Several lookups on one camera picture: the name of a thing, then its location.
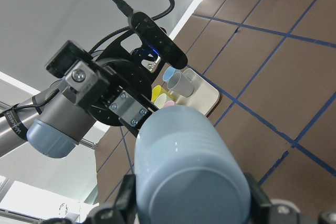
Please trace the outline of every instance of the blue cup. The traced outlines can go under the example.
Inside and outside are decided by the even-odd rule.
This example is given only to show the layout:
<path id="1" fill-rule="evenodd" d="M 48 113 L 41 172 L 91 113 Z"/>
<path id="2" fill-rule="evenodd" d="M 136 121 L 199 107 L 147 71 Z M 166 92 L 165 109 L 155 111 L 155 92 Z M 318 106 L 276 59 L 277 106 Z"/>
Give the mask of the blue cup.
<path id="1" fill-rule="evenodd" d="M 153 113 L 135 144 L 140 223 L 247 223 L 246 179 L 211 122 L 187 106 Z"/>
<path id="2" fill-rule="evenodd" d="M 180 70 L 173 68 L 173 67 L 168 67 L 166 71 L 163 74 L 162 80 L 164 82 L 168 82 L 169 79 L 176 73 L 176 72 L 181 72 Z"/>

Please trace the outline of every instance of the white tray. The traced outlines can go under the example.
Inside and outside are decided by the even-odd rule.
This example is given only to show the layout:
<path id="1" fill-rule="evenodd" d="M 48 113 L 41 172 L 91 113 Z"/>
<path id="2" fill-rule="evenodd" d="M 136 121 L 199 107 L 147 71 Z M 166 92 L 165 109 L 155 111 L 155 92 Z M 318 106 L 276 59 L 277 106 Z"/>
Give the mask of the white tray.
<path id="1" fill-rule="evenodd" d="M 208 115 L 219 101 L 219 91 L 199 76 L 194 70 L 188 68 L 183 72 L 194 85 L 194 92 L 189 97 L 184 97 L 176 92 L 169 91 L 179 105 L 192 107 L 203 115 Z"/>

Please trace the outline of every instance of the white cup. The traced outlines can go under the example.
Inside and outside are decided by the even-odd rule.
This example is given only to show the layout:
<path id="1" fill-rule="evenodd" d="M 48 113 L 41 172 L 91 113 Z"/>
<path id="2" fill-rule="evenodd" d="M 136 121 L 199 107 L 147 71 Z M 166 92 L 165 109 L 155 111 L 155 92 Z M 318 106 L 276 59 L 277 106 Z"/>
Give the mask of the white cup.
<path id="1" fill-rule="evenodd" d="M 155 100 L 154 105 L 157 108 L 161 109 L 164 106 L 164 104 L 168 101 L 172 101 L 172 99 L 168 95 L 160 94 Z"/>
<path id="2" fill-rule="evenodd" d="M 189 97 L 194 92 L 194 85 L 191 80 L 181 72 L 176 72 L 167 83 L 169 90 L 184 97 Z"/>

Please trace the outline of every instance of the floor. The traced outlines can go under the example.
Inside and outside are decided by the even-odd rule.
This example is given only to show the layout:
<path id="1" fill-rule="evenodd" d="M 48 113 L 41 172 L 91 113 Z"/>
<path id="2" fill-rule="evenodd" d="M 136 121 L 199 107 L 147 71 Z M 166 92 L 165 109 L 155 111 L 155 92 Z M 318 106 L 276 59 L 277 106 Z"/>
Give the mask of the floor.
<path id="1" fill-rule="evenodd" d="M 203 0 L 175 42 L 220 91 L 209 120 L 241 169 L 313 219 L 336 210 L 336 0 Z M 134 144 L 123 127 L 100 141 L 100 202 Z"/>

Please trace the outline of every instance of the pink cup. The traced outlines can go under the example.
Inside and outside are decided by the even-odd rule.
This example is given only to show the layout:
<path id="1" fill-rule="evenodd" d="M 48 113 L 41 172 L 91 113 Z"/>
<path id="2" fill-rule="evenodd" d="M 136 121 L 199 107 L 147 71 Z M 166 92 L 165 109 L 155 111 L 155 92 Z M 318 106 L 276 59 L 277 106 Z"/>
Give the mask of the pink cup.
<path id="1" fill-rule="evenodd" d="M 176 103 L 174 101 L 167 101 L 162 108 L 174 106 Z"/>

